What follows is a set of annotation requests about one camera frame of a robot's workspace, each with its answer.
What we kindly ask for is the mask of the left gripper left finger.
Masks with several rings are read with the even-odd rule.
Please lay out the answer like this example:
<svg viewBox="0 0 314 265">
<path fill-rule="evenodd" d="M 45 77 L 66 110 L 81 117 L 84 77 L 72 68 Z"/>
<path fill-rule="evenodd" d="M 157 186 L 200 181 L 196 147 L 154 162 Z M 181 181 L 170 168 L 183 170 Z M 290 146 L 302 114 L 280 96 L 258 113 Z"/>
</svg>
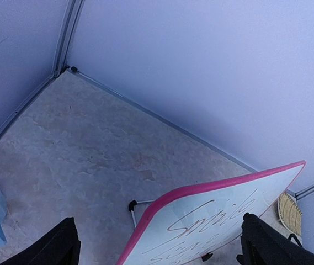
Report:
<svg viewBox="0 0 314 265">
<path fill-rule="evenodd" d="M 74 218 L 65 218 L 30 247 L 3 265 L 79 264 L 81 241 Z"/>
</svg>

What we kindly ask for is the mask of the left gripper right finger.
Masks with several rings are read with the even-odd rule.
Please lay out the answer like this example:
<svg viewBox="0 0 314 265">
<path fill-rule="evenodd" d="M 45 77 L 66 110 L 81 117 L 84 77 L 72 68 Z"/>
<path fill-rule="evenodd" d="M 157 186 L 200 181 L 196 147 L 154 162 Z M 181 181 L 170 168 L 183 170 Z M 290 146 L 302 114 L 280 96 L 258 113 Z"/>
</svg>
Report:
<svg viewBox="0 0 314 265">
<path fill-rule="evenodd" d="M 314 254 L 291 242 L 254 214 L 243 216 L 239 264 L 314 265 Z"/>
</svg>

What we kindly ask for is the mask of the pink framed whiteboard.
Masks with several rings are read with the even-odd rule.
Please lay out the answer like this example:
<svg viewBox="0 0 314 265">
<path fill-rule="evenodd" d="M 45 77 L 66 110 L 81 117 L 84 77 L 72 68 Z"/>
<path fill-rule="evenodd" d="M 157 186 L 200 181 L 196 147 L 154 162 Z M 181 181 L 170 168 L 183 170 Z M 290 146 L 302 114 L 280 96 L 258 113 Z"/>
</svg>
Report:
<svg viewBox="0 0 314 265">
<path fill-rule="evenodd" d="M 186 264 L 242 233 L 246 213 L 261 216 L 298 177 L 305 161 L 174 189 L 142 214 L 118 264 Z"/>
</svg>

